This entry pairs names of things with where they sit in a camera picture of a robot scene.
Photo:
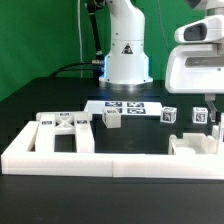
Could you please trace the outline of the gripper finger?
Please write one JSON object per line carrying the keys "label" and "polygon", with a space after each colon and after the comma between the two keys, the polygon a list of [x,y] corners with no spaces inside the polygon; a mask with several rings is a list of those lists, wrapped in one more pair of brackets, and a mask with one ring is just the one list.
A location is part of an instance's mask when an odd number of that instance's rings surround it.
{"label": "gripper finger", "polygon": [[216,95],[215,94],[206,94],[205,95],[205,102],[210,110],[210,119],[212,122],[216,121],[216,112],[217,109],[214,105],[214,101],[215,101]]}

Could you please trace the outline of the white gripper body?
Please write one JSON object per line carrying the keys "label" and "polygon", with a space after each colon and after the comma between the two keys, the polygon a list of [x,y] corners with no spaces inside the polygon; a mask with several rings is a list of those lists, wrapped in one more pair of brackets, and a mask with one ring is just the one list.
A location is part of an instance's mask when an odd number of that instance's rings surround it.
{"label": "white gripper body", "polygon": [[165,87],[170,93],[224,93],[224,15],[213,15],[175,31]]}

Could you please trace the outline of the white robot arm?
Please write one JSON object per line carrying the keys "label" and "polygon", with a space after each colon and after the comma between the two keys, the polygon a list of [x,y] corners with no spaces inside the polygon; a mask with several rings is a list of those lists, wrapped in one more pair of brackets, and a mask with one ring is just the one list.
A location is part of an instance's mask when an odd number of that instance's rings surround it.
{"label": "white robot arm", "polygon": [[[178,46],[169,55],[165,87],[170,93],[203,94],[211,120],[224,123],[224,112],[213,104],[224,94],[224,0],[185,0],[205,17],[175,31]],[[99,82],[110,88],[135,89],[152,81],[149,58],[144,53],[145,17],[130,0],[87,0],[93,35],[99,38],[95,13],[108,7],[111,19],[111,47],[103,54],[99,42],[96,55],[103,64]]]}

